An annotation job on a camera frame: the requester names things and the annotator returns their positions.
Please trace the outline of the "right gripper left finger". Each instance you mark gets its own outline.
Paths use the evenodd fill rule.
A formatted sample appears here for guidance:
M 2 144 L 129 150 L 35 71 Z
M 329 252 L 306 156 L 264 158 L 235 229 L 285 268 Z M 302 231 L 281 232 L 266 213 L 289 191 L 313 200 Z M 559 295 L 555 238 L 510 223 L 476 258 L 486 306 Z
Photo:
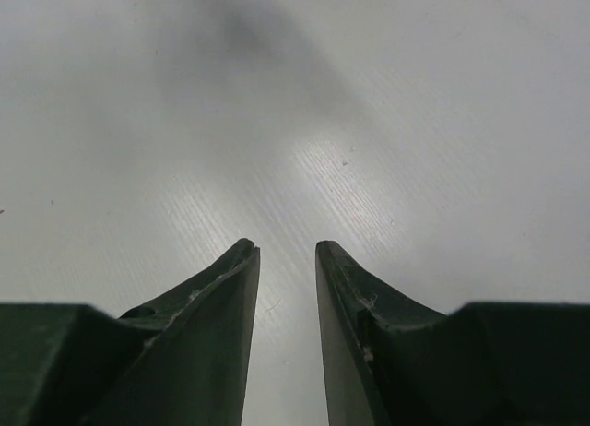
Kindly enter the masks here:
M 81 303 L 1 306 L 5 425 L 238 425 L 260 251 L 211 266 L 120 317 Z

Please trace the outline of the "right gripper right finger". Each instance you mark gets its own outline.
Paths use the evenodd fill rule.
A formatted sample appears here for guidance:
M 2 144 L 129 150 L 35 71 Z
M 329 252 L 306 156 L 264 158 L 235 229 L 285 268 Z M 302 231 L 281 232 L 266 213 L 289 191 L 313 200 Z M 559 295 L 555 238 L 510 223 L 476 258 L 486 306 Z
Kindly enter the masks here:
M 441 314 L 315 248 L 333 425 L 585 425 L 589 309 L 472 302 Z

